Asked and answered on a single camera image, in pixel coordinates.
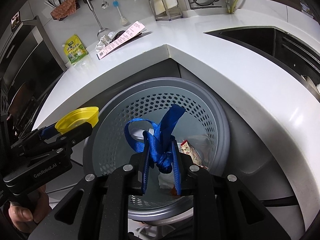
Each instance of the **human hand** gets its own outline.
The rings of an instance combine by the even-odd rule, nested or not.
[[[49,206],[49,197],[45,193],[45,185],[38,188],[39,199],[36,204],[35,211],[33,214],[27,208],[21,206],[13,206],[10,204],[9,208],[9,216],[11,218],[14,226],[23,233],[31,233],[30,227],[26,224],[26,222],[34,221],[39,223],[42,219],[46,217],[52,210]]]

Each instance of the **white countertop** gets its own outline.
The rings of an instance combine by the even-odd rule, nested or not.
[[[318,52],[320,39],[287,21],[245,9],[234,15],[141,22],[151,33],[100,61],[93,50],[70,67],[49,95],[34,128],[58,121],[117,82],[172,58],[215,90],[262,139],[286,174],[308,228],[320,209],[319,102],[273,62],[204,32],[276,26]]]

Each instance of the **metal spoon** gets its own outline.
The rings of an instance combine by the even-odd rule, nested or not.
[[[98,31],[98,34],[97,34],[98,39],[100,39],[101,37],[103,37],[103,35],[105,35],[106,38],[111,41],[110,37],[108,36],[108,34],[111,32],[111,30],[108,28],[102,28],[101,23],[96,15],[96,13],[94,12],[94,8],[92,6],[92,3],[90,2],[90,0],[87,0],[87,3],[88,3],[90,11],[92,11],[92,13],[93,13],[94,17],[96,18],[96,20],[99,24],[99,27],[100,27],[100,30]]]
[[[106,8],[108,8],[108,6],[109,6],[109,3],[106,2],[105,0],[103,0],[103,2],[102,2],[102,4],[101,4],[101,7],[102,7],[103,9],[106,9]]]

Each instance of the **perforated basket wall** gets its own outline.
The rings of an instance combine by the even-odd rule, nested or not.
[[[115,97],[100,112],[99,127],[94,128],[94,132],[85,146],[85,152],[88,148],[92,150],[92,167],[98,176],[111,173],[116,168],[127,164],[131,155],[135,154],[124,136],[124,126],[129,120],[141,117],[159,123],[172,104],[177,104],[186,109],[186,113],[180,118],[173,131],[176,140],[182,142],[190,136],[207,135],[211,147],[208,154],[209,160],[204,164],[208,166],[208,170],[211,173],[215,172],[215,170],[217,171],[218,166],[223,166],[223,170],[225,161],[224,158],[221,159],[221,152],[217,154],[217,149],[219,136],[224,136],[225,131],[223,131],[222,135],[219,134],[218,128],[221,126],[219,126],[218,122],[221,123],[222,119],[217,121],[217,116],[215,116],[217,110],[221,111],[222,109],[214,109],[210,95],[208,93],[200,93],[201,90],[196,90],[193,83],[183,82],[187,87],[189,85],[189,90],[187,90],[183,86],[177,86],[179,84],[177,80],[182,81],[181,79],[173,79],[166,79],[166,82],[170,82],[170,86],[165,84],[165,81],[161,82],[163,83],[161,85],[159,80],[148,81],[147,86],[146,83],[142,86],[133,86]],[[148,122],[135,122],[130,125],[129,130],[132,128],[148,130],[151,125]],[[131,214],[130,212],[133,214],[135,212],[137,214],[143,212],[150,214],[153,211],[157,212],[157,210],[162,209],[160,217],[163,219],[164,210],[166,210],[166,217],[171,217],[170,213],[181,212],[181,207],[178,208],[179,211],[173,211],[174,206],[181,206],[179,202],[188,202],[184,206],[186,210],[190,208],[190,198],[177,199],[177,197],[171,196],[169,191],[160,189],[159,173],[157,168],[150,169],[146,194],[142,197],[130,196],[129,215]]]

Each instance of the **yellow bowl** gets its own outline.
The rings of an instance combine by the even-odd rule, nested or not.
[[[61,134],[69,132],[85,122],[90,123],[93,128],[98,123],[98,115],[99,108],[96,106],[76,109],[63,117],[54,127]]]

